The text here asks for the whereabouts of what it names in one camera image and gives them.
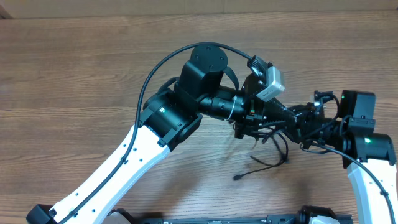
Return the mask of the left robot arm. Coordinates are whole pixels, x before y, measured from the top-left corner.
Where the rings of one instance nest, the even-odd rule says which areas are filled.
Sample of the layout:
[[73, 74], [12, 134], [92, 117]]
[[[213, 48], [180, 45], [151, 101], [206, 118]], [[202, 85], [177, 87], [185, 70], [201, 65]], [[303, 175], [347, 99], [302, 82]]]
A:
[[268, 103], [284, 89], [283, 74], [258, 56], [247, 56], [251, 73], [243, 84], [228, 66], [229, 46], [187, 46], [190, 59], [178, 77], [148, 100], [140, 99], [134, 125], [118, 148], [55, 205], [36, 205], [29, 223], [102, 223], [129, 189], [194, 133], [204, 115], [234, 121], [242, 136], [268, 125]]

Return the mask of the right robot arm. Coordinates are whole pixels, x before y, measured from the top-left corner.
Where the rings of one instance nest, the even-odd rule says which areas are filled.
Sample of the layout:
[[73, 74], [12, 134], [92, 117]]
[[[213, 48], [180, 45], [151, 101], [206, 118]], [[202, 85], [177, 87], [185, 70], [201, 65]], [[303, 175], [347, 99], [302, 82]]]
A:
[[397, 223], [397, 158], [392, 139], [375, 133], [374, 93], [343, 90], [334, 118], [323, 114], [336, 97], [315, 91], [312, 103], [291, 107], [295, 126], [291, 135], [300, 147], [342, 157], [353, 188], [360, 223]]

